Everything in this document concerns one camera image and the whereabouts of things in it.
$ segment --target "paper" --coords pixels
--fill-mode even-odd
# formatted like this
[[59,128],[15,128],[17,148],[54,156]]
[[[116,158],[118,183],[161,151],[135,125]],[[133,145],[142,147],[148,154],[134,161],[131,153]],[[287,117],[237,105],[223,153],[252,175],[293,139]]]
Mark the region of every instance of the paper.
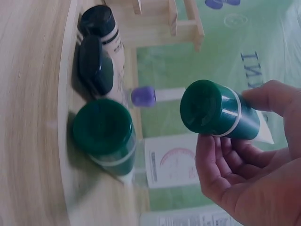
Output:
[[202,208],[145,213],[140,226],[241,226],[216,205]]
[[198,184],[195,167],[196,134],[145,139],[149,188]]

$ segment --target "green cap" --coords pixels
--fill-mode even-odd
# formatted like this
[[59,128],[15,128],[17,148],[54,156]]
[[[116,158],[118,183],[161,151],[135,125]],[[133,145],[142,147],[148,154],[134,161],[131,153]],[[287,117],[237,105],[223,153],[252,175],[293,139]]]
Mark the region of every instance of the green cap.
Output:
[[127,148],[133,132],[128,110],[110,99],[89,102],[76,115],[73,136],[87,154],[101,161],[116,161],[130,150]]
[[184,125],[192,132],[220,135],[228,131],[237,116],[238,103],[233,92],[209,80],[198,80],[185,91],[180,114]]

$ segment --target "wooden rack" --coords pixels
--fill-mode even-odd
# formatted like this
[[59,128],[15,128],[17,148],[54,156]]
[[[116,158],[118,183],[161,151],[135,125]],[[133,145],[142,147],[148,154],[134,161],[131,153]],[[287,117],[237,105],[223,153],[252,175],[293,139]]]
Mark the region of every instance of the wooden rack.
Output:
[[137,48],[192,42],[200,51],[203,26],[195,0],[184,0],[188,20],[178,20],[175,0],[106,0],[125,47]]

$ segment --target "wooden table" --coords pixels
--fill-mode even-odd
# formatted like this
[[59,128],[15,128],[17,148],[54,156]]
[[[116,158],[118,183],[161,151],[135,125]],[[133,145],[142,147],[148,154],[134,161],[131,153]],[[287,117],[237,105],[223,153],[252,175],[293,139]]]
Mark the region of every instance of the wooden table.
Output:
[[[0,226],[136,226],[148,208],[146,191],[103,173],[69,134],[85,103],[74,91],[77,22],[95,3],[0,3]],[[130,87],[135,50],[126,56]],[[139,112],[131,114],[141,135]]]

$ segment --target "purple cap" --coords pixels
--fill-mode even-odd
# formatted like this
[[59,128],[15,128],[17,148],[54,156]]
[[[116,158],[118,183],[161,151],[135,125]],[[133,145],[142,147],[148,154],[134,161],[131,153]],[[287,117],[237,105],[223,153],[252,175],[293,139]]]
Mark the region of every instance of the purple cap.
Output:
[[144,86],[133,89],[131,100],[136,107],[154,107],[156,105],[155,88]]

